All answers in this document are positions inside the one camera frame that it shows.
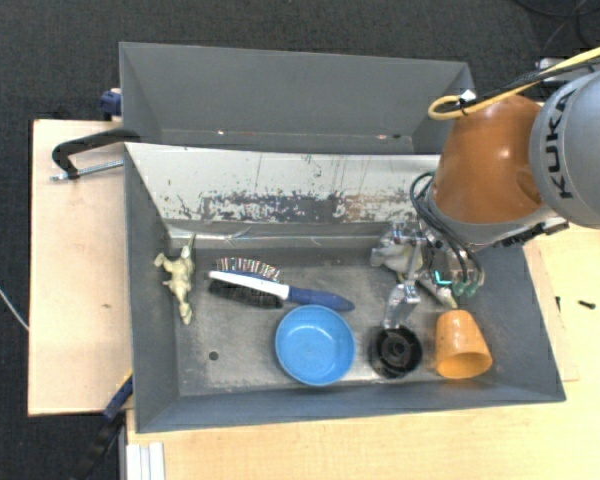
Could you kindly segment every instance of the wooden table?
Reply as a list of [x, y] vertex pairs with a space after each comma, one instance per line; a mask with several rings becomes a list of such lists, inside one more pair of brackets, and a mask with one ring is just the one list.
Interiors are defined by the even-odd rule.
[[[101, 411], [131, 366], [123, 172], [49, 181], [56, 144], [116, 126], [34, 123], [31, 416]], [[525, 252], [566, 402], [159, 434], [136, 434], [130, 406], [128, 442], [164, 443], [168, 480], [600, 479], [600, 231], [572, 227]]]

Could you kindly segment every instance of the gray metal tray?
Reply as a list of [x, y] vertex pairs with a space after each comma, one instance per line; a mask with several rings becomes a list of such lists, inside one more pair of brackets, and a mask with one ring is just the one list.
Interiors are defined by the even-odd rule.
[[[279, 198], [293, 199], [281, 179], [295, 183], [302, 192], [301, 172], [288, 168], [294, 161], [306, 164], [304, 155], [127, 144], [127, 254], [140, 432], [564, 399], [519, 248], [483, 251], [487, 283], [475, 297], [461, 301], [483, 328], [494, 358], [491, 370], [460, 382], [435, 373], [435, 320], [444, 308], [423, 290], [423, 302], [404, 322], [422, 342], [421, 365], [401, 380], [379, 377], [368, 360], [369, 334], [382, 321], [394, 277], [369, 266], [370, 249], [388, 226], [386, 220], [375, 218], [386, 218], [386, 212], [395, 220], [411, 218], [409, 204], [399, 197], [401, 190], [391, 187], [408, 186], [417, 174], [435, 165], [437, 157], [315, 155], [307, 172], [321, 169], [329, 179], [354, 179], [347, 169], [359, 173], [360, 163], [367, 165], [364, 182], [349, 195], [358, 206], [350, 202], [349, 208], [356, 211], [346, 213], [345, 222], [338, 204], [324, 211], [325, 204], [333, 203], [333, 191], [323, 190], [322, 185], [311, 197], [302, 199], [303, 210], [297, 207], [295, 213], [274, 218], [264, 210], [243, 221], [230, 213], [204, 213], [209, 209], [208, 194], [226, 201], [230, 199], [227, 194], [232, 193], [223, 186], [226, 179], [220, 174], [213, 178], [214, 169], [220, 173], [220, 166], [252, 164], [259, 176], [279, 178], [282, 188], [274, 191]], [[341, 170], [343, 165], [344, 175], [334, 176], [335, 166]], [[200, 177], [207, 170], [209, 176]], [[251, 172], [243, 167], [240, 180], [251, 180], [251, 185], [240, 193], [257, 200]], [[380, 173], [387, 187], [376, 185]], [[347, 193], [347, 187], [339, 183], [335, 191]], [[172, 201], [177, 201], [179, 211], [174, 210]], [[312, 205], [322, 210], [307, 210]], [[320, 215], [319, 222], [303, 221], [307, 211], [314, 217]], [[176, 256], [193, 234], [197, 271], [189, 300], [194, 316], [186, 326], [172, 294], [161, 284], [168, 274], [156, 268], [153, 259], [159, 252]], [[341, 381], [325, 388], [309, 388], [289, 378], [277, 364], [273, 336], [292, 304], [264, 310], [208, 293], [205, 273], [214, 268], [215, 259], [226, 256], [274, 264], [282, 269], [287, 282], [340, 293], [356, 304], [354, 311], [343, 315], [354, 331], [357, 353]]]
[[[424, 357], [403, 380], [369, 366], [367, 344], [392, 275], [369, 266], [391, 221], [413, 219], [408, 188], [437, 164], [448, 123], [432, 99], [471, 88], [466, 64], [124, 43], [127, 258], [139, 432], [331, 419], [564, 399], [521, 249], [481, 253], [487, 283], [466, 302], [494, 365], [470, 381], [433, 369], [443, 308], [423, 291], [405, 322]], [[191, 324], [180, 321], [159, 252], [193, 235]], [[278, 366], [282, 310], [210, 295], [223, 256], [280, 267], [285, 281], [347, 296], [356, 339], [349, 373], [309, 388]]]

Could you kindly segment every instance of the blue brush handle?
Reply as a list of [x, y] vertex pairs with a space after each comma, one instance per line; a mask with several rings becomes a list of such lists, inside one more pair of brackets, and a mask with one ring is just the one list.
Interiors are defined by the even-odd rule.
[[289, 297], [287, 297], [287, 300], [299, 304], [317, 304], [331, 308], [334, 311], [351, 311], [355, 308], [353, 302], [335, 293], [307, 290], [296, 288], [295, 286], [289, 287]]

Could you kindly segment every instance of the orange cup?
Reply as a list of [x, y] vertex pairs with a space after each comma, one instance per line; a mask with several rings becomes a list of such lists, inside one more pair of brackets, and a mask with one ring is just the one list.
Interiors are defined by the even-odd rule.
[[436, 370], [448, 379], [469, 379], [491, 368], [482, 332], [464, 309], [447, 311], [436, 324]]

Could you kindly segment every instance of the blue bowl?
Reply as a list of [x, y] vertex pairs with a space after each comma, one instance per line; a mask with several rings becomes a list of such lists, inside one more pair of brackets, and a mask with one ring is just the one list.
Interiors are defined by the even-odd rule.
[[351, 368], [356, 344], [349, 324], [324, 306], [298, 306], [280, 321], [275, 337], [280, 365], [309, 386], [326, 386]]

